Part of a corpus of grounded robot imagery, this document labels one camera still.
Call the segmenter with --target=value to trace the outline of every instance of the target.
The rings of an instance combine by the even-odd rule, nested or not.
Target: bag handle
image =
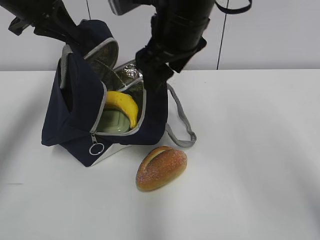
[[[247,11],[249,11],[252,7],[252,0],[249,0],[249,5],[245,6],[245,7],[241,7],[238,9],[229,9],[226,7],[221,6],[219,3],[215,2],[216,6],[218,7],[218,9],[225,13],[225,14],[229,14],[229,15],[234,15],[234,14],[243,14]]]
[[[190,148],[192,147],[196,141],[197,141],[197,136],[196,134],[192,131],[192,128],[191,128],[191,125],[190,125],[190,122],[187,118],[187,116],[185,115],[185,112],[184,112],[184,109],[181,105],[181,102],[174,90],[174,88],[169,84],[167,83],[167,89],[170,91],[175,103],[176,103],[176,106],[177,106],[177,111],[178,111],[178,115],[179,115],[179,118],[183,121],[183,123],[185,124],[186,126],[186,131],[188,132],[188,134],[190,135],[190,140],[179,140],[176,135],[173,133],[170,125],[167,123],[166,126],[165,126],[165,130],[166,132],[168,133],[169,137],[172,139],[172,141],[178,145],[179,147],[181,148]]]
[[[66,87],[69,54],[73,54],[71,47],[69,45],[64,45],[62,49],[62,56],[60,61],[60,69],[61,69],[60,89],[64,89]]]

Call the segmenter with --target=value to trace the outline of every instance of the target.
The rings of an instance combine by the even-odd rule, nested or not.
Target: bread roll
[[[168,146],[157,147],[142,161],[135,178],[140,191],[158,189],[180,176],[187,167],[187,155]]]

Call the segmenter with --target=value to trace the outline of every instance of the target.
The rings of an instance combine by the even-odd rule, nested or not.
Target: lunch bag
[[[197,140],[174,89],[163,84],[157,91],[144,86],[135,61],[114,68],[119,46],[108,26],[99,20],[81,22],[96,47],[82,56],[79,47],[66,44],[58,62],[42,128],[44,146],[60,145],[85,167],[90,167],[123,148],[156,145],[164,134],[183,148]],[[109,91],[130,95],[138,106],[137,125],[123,133],[100,132],[99,124]],[[168,92],[190,140],[179,140],[168,121]]]

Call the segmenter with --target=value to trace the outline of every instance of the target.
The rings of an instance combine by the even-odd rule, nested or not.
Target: banana
[[[130,95],[118,91],[107,91],[104,108],[123,112],[130,120],[130,128],[137,126],[139,107]]]

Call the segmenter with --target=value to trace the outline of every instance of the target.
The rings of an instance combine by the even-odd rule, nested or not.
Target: green container
[[[101,115],[97,131],[100,133],[122,134],[130,130],[130,120],[121,111],[105,109]]]

